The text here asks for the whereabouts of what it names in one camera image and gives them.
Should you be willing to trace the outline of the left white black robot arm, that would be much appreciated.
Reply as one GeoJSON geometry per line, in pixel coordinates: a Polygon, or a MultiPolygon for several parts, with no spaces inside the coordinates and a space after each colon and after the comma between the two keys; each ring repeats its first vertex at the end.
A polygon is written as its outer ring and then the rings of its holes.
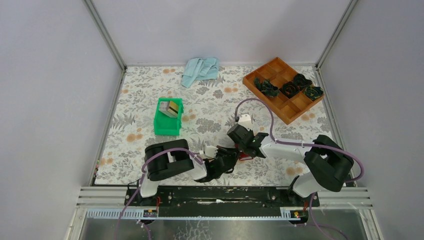
{"type": "Polygon", "coordinates": [[[156,143],[145,149],[142,177],[136,199],[144,206],[152,204],[159,183],[180,174],[197,183],[207,183],[230,174],[241,156],[237,148],[213,146],[206,142],[198,153],[189,149],[187,140],[156,143]]]}

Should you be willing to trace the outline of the red leather card holder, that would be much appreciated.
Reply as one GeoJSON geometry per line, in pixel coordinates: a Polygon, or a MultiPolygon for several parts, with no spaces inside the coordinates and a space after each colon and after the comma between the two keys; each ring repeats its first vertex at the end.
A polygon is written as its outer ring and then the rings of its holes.
{"type": "Polygon", "coordinates": [[[246,151],[249,151],[249,148],[242,144],[235,144],[235,148],[237,149],[237,160],[238,161],[248,161],[253,160],[254,157],[249,155],[246,151]]]}

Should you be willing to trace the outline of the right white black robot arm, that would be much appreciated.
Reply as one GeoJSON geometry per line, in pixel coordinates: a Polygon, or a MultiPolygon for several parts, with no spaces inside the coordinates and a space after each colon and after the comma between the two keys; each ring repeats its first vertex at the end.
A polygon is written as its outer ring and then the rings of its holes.
{"type": "Polygon", "coordinates": [[[309,172],[297,176],[286,193],[287,201],[293,206],[301,205],[320,190],[340,192],[354,165],[354,160],[325,135],[306,143],[283,142],[264,132],[254,134],[239,124],[231,127],[227,135],[250,157],[299,161],[308,167],[309,172]]]}

